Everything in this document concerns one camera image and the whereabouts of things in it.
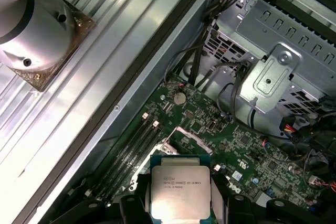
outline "integrated circuit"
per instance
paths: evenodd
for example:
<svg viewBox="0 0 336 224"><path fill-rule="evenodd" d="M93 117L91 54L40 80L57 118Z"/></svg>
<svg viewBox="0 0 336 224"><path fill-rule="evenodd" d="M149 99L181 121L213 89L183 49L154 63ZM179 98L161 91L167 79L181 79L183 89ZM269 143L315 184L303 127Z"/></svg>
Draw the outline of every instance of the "integrated circuit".
<svg viewBox="0 0 336 224"><path fill-rule="evenodd" d="M244 135L244 136L240 139L240 141L241 141L243 144L247 145L248 142L250 141L250 138L249 138L248 136L245 136L245 135Z"/></svg>
<svg viewBox="0 0 336 224"><path fill-rule="evenodd" d="M282 194L282 186L277 183L277 182L273 182L271 184L271 190L273 191L274 195L278 196Z"/></svg>
<svg viewBox="0 0 336 224"><path fill-rule="evenodd" d="M267 166L270 170L275 170L277 167L278 167L278 165L277 165L277 163L275 163L274 161L271 161L271 162L269 162L269 164L268 164L268 166Z"/></svg>
<svg viewBox="0 0 336 224"><path fill-rule="evenodd" d="M207 219L211 209L209 177L210 170L206 166L155 166L151 182L153 218Z"/></svg>
<svg viewBox="0 0 336 224"><path fill-rule="evenodd" d="M192 126L192 129L194 130L194 132L199 132L201 130L203 126L200 125L198 122L194 122L193 123L193 126Z"/></svg>

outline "metal bracket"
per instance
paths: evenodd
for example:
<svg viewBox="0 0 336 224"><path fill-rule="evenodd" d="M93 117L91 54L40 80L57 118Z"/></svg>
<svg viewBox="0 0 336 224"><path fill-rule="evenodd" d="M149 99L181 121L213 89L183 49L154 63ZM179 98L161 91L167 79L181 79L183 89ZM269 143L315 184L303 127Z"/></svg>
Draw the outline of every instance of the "metal bracket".
<svg viewBox="0 0 336 224"><path fill-rule="evenodd" d="M219 31L230 37L257 1L258 0L238 0L236 4L233 4L229 9L221 13L217 20Z"/></svg>
<svg viewBox="0 0 336 224"><path fill-rule="evenodd" d="M295 69L296 75L305 80L301 88L311 90L309 86L313 85L325 94L336 95L331 88L336 85L336 48L275 7L259 0L233 37L236 44L259 59L276 44L288 45L302 55Z"/></svg>
<svg viewBox="0 0 336 224"><path fill-rule="evenodd" d="M301 55L284 44L277 44L268 59L259 61L248 73L240 96L262 113L272 110L290 85L290 76Z"/></svg>

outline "aluminum panel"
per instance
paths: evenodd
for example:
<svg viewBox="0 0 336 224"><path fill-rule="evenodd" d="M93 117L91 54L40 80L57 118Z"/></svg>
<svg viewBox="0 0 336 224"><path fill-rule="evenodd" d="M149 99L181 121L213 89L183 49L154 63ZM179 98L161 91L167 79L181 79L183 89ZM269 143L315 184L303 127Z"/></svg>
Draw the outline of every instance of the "aluminum panel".
<svg viewBox="0 0 336 224"><path fill-rule="evenodd" d="M147 98L155 90L158 83L162 80L162 76L171 57L182 48L190 46L191 39L195 37L195 31L201 27L199 20L203 13L205 3L206 0L196 0L178 26L173 29L167 40L155 53L152 60L145 66L144 70L121 98L118 103L118 109L111 111L78 158L51 191L50 195L39 205L30 223L37 223L41 219L73 177L81 177L82 174L77 174L77 172L80 172L83 167L92 168L92 166L94 166L92 163L97 163L97 158L101 158L101 155L95 156L95 151L92 149L96 146L98 141L105 137L119 135L138 112L139 108L141 108Z"/></svg>
<svg viewBox="0 0 336 224"><path fill-rule="evenodd" d="M2 224L12 223L179 0L68 1L97 27L45 92L0 68Z"/></svg>

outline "screw hole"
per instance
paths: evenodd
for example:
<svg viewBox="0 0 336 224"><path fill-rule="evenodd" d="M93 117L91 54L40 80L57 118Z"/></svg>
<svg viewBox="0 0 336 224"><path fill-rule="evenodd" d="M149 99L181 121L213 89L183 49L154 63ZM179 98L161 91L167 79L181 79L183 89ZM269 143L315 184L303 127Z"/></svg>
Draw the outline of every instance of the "screw hole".
<svg viewBox="0 0 336 224"><path fill-rule="evenodd" d="M23 60L23 65L25 66L25 67L29 67L32 63L31 63L32 61L30 60L30 59L24 59Z"/></svg>
<svg viewBox="0 0 336 224"><path fill-rule="evenodd" d="M64 14L60 14L57 17L57 20L58 20L58 22L63 23L67 20L67 16L65 16Z"/></svg>

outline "screw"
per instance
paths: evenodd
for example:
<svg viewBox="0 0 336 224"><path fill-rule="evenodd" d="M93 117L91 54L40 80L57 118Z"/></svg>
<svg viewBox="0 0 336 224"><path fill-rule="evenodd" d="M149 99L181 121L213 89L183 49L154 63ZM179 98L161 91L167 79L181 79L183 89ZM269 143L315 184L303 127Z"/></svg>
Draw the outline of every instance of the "screw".
<svg viewBox="0 0 336 224"><path fill-rule="evenodd" d="M76 21L76 23L77 23L77 25L78 25L79 27L81 27L81 26L83 25L82 20L80 20L80 19L78 19L78 18L75 18L75 21Z"/></svg>
<svg viewBox="0 0 336 224"><path fill-rule="evenodd" d="M239 201L243 201L244 200L244 197L242 195L237 195L235 197L236 200L239 200Z"/></svg>
<svg viewBox="0 0 336 224"><path fill-rule="evenodd" d="M288 60L288 55L280 55L280 60L282 62L285 62L286 60Z"/></svg>
<svg viewBox="0 0 336 224"><path fill-rule="evenodd" d="M276 205L278 207L283 207L283 206L285 206L285 203L283 203L282 201L276 200L276 201L274 201L274 205Z"/></svg>

